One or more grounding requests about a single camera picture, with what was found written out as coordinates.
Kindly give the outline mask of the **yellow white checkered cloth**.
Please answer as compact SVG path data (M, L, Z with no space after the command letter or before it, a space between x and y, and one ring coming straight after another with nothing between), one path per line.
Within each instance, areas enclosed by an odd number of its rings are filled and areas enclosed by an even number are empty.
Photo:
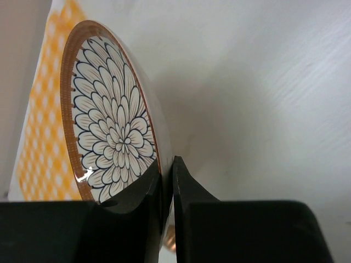
M9 187L10 202L81 198L64 136L60 69L67 37L85 18L77 1L52 1Z

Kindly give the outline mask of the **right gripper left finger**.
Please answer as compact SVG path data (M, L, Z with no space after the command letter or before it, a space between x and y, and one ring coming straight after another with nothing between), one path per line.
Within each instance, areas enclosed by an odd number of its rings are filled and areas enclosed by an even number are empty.
M94 262L158 262L162 178L156 161L134 183L94 209Z

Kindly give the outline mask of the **patterned ceramic plate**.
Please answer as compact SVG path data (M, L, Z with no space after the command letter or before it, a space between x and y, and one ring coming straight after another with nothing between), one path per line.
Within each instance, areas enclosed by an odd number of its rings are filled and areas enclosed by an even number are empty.
M61 63L60 104L70 164L81 198L102 204L158 163L163 230L172 204L169 132L149 79L107 27L79 22Z

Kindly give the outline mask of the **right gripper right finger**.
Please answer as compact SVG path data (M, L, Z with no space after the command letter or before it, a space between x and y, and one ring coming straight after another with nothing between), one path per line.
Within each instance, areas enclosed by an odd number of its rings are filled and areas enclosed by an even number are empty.
M180 156L174 158L172 180L177 261L216 262L221 202L191 176Z

